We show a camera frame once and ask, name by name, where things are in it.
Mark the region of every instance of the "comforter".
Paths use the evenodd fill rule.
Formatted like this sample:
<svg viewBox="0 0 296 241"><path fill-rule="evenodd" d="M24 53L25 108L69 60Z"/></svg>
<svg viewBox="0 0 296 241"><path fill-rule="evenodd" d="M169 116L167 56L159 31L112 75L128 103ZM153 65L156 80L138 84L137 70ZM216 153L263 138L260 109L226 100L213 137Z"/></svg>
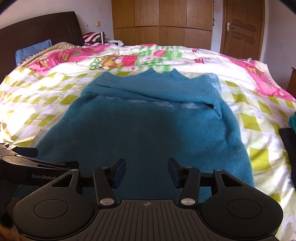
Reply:
<svg viewBox="0 0 296 241"><path fill-rule="evenodd" d="M36 146L83 88L104 71L127 76L149 68L157 72L177 69L189 78L215 73L222 98L239 123L256 188L283 208L284 219L276 236L283 241L296 240L296 194L287 152L278 132L279 128L288 127L296 104L273 81L267 66L251 59L239 60L181 46L106 46L72 62L65 54L79 55L80 51L73 51L77 46L68 53L63 52L67 49L53 48L49 54L45 50L12 71L0 85L3 141ZM42 71L40 64L35 68L38 62L49 60L51 53L59 59L57 65L48 65L46 71Z"/></svg>

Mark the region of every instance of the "wooden wardrobe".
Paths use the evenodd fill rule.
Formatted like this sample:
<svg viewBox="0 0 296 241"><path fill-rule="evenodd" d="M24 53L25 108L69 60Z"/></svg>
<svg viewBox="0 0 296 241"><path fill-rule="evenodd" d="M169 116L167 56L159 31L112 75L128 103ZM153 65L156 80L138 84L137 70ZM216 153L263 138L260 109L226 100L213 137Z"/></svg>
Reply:
<svg viewBox="0 0 296 241"><path fill-rule="evenodd" d="M112 18L125 45L211 48L213 0L112 0Z"/></svg>

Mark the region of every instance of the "bed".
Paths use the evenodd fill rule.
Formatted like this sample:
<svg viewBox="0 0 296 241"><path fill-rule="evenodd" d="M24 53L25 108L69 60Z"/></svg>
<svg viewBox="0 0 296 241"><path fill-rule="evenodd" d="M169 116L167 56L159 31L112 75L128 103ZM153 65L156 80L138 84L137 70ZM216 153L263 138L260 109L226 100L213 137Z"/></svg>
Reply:
<svg viewBox="0 0 296 241"><path fill-rule="evenodd" d="M15 66L16 50L47 39L52 41L51 48ZM0 44L6 46L1 52L0 134L2 142L20 146L36 146L83 88L102 72L127 76L149 68L157 72L175 68L189 78L215 73L222 98L240 125L256 188L275 199L284 211L276 237L296 240L296 193L279 135L279 128L288 127L296 103L273 81L264 63L153 43L82 49L74 12L35 17L0 29Z"/></svg>

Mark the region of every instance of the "teal cloth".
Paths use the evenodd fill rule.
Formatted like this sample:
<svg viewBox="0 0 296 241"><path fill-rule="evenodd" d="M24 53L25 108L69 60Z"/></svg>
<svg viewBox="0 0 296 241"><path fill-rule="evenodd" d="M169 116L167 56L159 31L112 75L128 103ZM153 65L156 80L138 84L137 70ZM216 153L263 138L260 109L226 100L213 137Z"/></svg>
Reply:
<svg viewBox="0 0 296 241"><path fill-rule="evenodd" d="M288 124L296 132L296 112L293 116L290 116Z"/></svg>
<svg viewBox="0 0 296 241"><path fill-rule="evenodd" d="M177 70L126 77L104 72L37 148L38 159L78 161L82 173L124 158L126 174L114 190L118 200L178 200L169 157L202 172L222 168L254 185L239 125L214 74L189 79ZM210 195L209 188L201 190L200 202Z"/></svg>

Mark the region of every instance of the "door handle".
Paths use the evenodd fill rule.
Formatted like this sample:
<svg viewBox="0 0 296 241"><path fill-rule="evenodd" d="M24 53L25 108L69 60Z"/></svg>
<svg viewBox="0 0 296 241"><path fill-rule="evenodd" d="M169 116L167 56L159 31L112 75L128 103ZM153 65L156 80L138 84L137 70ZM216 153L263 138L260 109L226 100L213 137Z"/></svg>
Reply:
<svg viewBox="0 0 296 241"><path fill-rule="evenodd" d="M230 23L228 22L228 23L227 23L227 32L229 32L229 28L234 29L234 27L230 26Z"/></svg>

